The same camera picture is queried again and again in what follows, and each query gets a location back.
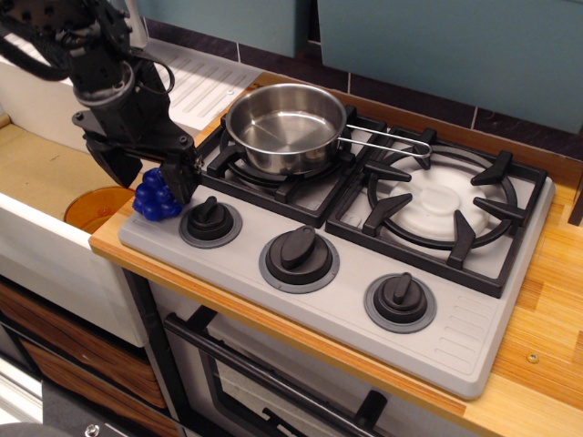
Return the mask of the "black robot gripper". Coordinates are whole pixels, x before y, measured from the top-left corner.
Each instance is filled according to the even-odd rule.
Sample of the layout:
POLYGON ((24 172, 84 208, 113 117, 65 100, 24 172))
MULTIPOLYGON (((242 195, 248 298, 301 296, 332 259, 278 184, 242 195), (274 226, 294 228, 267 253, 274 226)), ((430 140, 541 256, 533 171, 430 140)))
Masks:
POLYGON ((85 131, 87 150, 121 187, 129 188, 143 159, 161 164, 162 177, 181 206, 199 185, 199 156, 193 137, 169 116, 169 98, 143 87, 74 89, 86 111, 74 116, 85 131))

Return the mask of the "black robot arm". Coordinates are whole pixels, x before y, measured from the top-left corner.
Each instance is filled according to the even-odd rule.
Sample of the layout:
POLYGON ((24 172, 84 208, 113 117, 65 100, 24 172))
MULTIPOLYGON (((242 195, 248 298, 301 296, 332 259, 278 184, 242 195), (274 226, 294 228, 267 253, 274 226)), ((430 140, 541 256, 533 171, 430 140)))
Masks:
POLYGON ((193 137, 169 116, 175 78, 162 81, 161 61, 130 44, 130 16, 108 1, 4 1, 2 29, 41 57, 6 39, 1 55, 45 81, 71 80, 84 107, 72 121, 115 182, 128 187, 143 160, 157 162, 171 193, 185 205, 199 184, 201 160, 193 137))

